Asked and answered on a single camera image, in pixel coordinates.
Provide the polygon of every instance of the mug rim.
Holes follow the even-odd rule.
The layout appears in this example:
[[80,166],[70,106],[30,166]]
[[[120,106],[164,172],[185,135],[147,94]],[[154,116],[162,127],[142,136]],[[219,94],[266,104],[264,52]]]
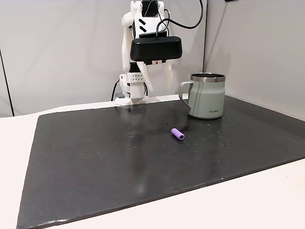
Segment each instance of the mug rim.
[[218,73],[194,73],[191,74],[190,78],[192,81],[202,83],[220,83],[225,81],[225,75]]

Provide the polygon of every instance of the mug handle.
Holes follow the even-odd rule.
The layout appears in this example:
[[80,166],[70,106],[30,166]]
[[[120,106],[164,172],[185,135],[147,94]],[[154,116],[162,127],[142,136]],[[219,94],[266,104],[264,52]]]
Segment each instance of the mug handle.
[[186,81],[186,82],[182,82],[180,85],[179,85],[179,98],[182,100],[182,102],[185,103],[185,105],[187,105],[189,108],[191,108],[188,103],[186,101],[183,100],[183,86],[186,85],[186,84],[193,84],[193,82],[191,81]]

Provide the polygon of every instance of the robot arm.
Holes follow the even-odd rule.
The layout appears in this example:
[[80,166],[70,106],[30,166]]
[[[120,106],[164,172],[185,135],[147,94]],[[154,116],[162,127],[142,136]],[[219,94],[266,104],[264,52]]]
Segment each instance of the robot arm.
[[132,30],[129,28],[132,26],[133,16],[132,13],[126,13],[122,18],[122,26],[124,28],[123,44],[122,44],[122,62],[123,69],[125,72],[129,71],[129,62],[130,62],[130,48],[132,45]]
[[[122,43],[122,65],[126,74],[120,75],[120,86],[125,98],[130,100],[130,104],[146,103],[148,98],[144,95],[144,90],[153,91],[153,85],[148,71],[148,65],[162,64],[167,79],[168,88],[171,87],[173,74],[170,59],[150,58],[149,53],[145,53],[145,49],[141,49],[141,57],[148,57],[146,60],[141,58],[131,63],[132,43],[141,38],[152,38],[155,36],[158,23],[164,19],[164,3],[156,0],[143,0],[131,2],[131,11],[126,13],[122,18],[122,26],[124,28],[124,36]],[[165,24],[159,27],[159,34],[167,35]]]

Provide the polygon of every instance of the mug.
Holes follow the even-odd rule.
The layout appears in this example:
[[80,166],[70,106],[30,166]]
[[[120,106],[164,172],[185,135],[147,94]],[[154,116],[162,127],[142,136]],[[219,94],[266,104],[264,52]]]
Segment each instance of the mug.
[[[179,98],[191,109],[190,116],[201,119],[214,119],[224,111],[225,75],[197,73],[191,75],[191,81],[179,86]],[[183,86],[190,84],[189,103],[183,100]]]

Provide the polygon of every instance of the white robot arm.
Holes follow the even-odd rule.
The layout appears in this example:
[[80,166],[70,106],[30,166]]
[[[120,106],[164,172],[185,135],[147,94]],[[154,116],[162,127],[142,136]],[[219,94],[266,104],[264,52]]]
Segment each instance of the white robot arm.
[[[147,103],[148,97],[144,95],[145,90],[153,91],[148,66],[145,62],[134,62],[130,60],[130,50],[133,39],[156,32],[158,23],[164,19],[164,3],[162,1],[136,1],[131,2],[131,11],[122,18],[124,36],[122,43],[122,65],[126,72],[120,75],[120,86],[125,99],[116,99],[118,104]],[[161,24],[159,31],[166,28]],[[151,61],[151,64],[162,64],[167,78],[168,88],[171,87],[173,74],[171,61]]]

